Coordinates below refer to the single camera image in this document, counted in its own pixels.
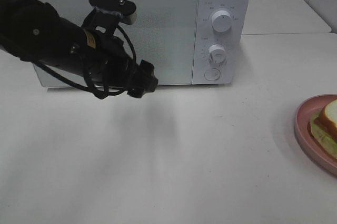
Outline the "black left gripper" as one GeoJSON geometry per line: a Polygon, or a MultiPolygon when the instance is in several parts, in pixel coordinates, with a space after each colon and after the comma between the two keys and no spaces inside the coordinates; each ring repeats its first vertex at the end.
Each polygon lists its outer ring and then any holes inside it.
{"type": "Polygon", "coordinates": [[[81,53],[83,77],[88,89],[127,89],[127,95],[142,98],[155,92],[158,79],[154,66],[141,60],[138,67],[134,46],[117,16],[91,11],[82,28],[95,50],[81,53]]]}

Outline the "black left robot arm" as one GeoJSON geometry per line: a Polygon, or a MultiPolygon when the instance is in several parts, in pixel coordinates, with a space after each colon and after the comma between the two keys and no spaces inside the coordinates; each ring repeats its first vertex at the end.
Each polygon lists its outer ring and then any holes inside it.
{"type": "Polygon", "coordinates": [[[128,0],[89,0],[92,11],[78,26],[49,3],[1,0],[1,46],[63,83],[99,99],[127,93],[141,98],[158,86],[154,66],[127,53],[131,40],[115,35],[133,24],[136,5],[128,0]]]}

